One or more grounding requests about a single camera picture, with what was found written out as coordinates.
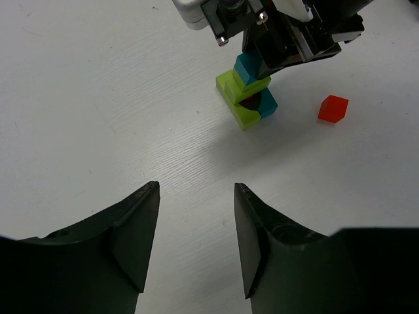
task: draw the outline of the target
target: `red cube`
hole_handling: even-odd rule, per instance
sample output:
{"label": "red cube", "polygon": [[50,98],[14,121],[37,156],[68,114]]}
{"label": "red cube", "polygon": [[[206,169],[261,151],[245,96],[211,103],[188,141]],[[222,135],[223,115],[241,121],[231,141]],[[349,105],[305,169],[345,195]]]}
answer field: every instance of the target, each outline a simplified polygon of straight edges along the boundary
{"label": "red cube", "polygon": [[321,104],[318,118],[332,123],[341,121],[345,117],[348,104],[349,100],[330,95]]}

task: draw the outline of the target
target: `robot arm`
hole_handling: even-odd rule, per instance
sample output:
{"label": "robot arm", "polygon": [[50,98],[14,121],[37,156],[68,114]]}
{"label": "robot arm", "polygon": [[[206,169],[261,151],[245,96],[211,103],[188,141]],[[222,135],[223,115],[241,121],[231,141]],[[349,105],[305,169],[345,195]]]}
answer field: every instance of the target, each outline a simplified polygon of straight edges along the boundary
{"label": "robot arm", "polygon": [[209,25],[219,46],[244,32],[243,52],[263,60],[257,79],[330,58],[364,31],[357,13],[373,0],[173,0],[187,25]]}

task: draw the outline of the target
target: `white table surface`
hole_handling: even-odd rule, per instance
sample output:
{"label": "white table surface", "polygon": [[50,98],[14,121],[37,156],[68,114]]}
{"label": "white table surface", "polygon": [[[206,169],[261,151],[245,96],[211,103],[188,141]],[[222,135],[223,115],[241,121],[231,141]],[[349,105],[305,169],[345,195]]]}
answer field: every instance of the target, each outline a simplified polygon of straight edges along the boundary
{"label": "white table surface", "polygon": [[[330,60],[286,69],[274,116],[241,131],[219,48],[168,0],[0,2],[0,232],[45,236],[161,183],[137,313],[250,314],[233,184],[325,234],[419,225],[419,10],[376,0]],[[329,95],[350,100],[319,123]]]}

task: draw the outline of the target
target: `lime green block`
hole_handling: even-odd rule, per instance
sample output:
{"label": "lime green block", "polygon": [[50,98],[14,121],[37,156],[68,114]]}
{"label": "lime green block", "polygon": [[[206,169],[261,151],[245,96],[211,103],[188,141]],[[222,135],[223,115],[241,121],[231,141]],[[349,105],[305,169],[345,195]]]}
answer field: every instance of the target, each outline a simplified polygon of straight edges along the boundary
{"label": "lime green block", "polygon": [[233,69],[233,79],[236,82],[236,84],[238,85],[239,89],[242,92],[246,92],[248,90],[251,90],[252,88],[256,87],[258,84],[267,84],[267,86],[270,83],[270,77],[266,77],[263,80],[257,80],[256,82],[253,82],[249,85],[245,85],[242,78],[240,77],[240,75],[238,74],[238,72],[236,71],[236,69]]}
{"label": "lime green block", "polygon": [[229,107],[234,118],[236,119],[238,125],[242,130],[244,130],[258,123],[261,119],[261,115],[257,111],[248,110],[240,105],[233,105],[230,98],[228,98],[227,93],[225,92],[225,87],[227,81],[233,79],[232,72],[233,70],[230,70],[217,77],[217,88],[224,98],[225,103]]}
{"label": "lime green block", "polygon": [[250,87],[247,90],[241,91],[240,87],[237,85],[231,73],[230,78],[227,79],[225,83],[225,92],[230,101],[233,103],[233,105],[237,105],[239,102],[245,100],[246,98],[249,98],[250,96],[260,92],[261,90],[264,90],[266,87],[268,87],[269,83],[270,77],[267,77],[264,80],[258,80],[254,83],[251,83],[250,85],[252,85],[252,87]]}

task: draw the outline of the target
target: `stacked blocks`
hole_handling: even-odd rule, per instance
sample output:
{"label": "stacked blocks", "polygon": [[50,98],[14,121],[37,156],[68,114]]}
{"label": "stacked blocks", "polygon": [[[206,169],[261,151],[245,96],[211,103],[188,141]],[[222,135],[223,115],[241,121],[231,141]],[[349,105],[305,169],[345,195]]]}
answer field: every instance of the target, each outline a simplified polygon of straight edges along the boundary
{"label": "stacked blocks", "polygon": [[[217,88],[243,130],[258,123],[261,118],[274,113],[278,108],[268,89],[270,77],[256,80],[261,62],[261,57],[256,50],[245,52],[237,57],[233,70],[217,77]],[[260,101],[259,106],[256,104],[257,110],[243,107],[244,102],[254,95],[258,95],[257,101]]]}

